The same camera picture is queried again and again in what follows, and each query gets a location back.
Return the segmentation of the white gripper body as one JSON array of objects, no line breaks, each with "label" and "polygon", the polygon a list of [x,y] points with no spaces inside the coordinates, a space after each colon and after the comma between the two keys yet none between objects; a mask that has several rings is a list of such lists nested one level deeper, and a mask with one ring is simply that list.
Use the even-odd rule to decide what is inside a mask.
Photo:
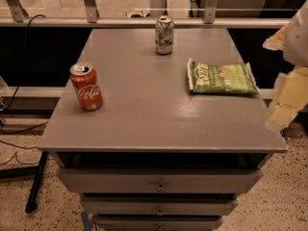
[{"label": "white gripper body", "polygon": [[283,58],[294,65],[308,66],[308,0],[287,25]]}]

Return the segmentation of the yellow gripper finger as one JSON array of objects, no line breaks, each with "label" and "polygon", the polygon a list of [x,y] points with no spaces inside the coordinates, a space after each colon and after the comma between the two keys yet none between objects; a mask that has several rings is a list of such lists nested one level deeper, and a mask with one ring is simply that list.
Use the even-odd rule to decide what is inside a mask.
[{"label": "yellow gripper finger", "polygon": [[278,74],[265,126],[270,131],[282,131],[307,105],[308,68],[297,65],[288,74]]},{"label": "yellow gripper finger", "polygon": [[280,28],[275,34],[267,38],[263,47],[271,51],[283,50],[287,26]]}]

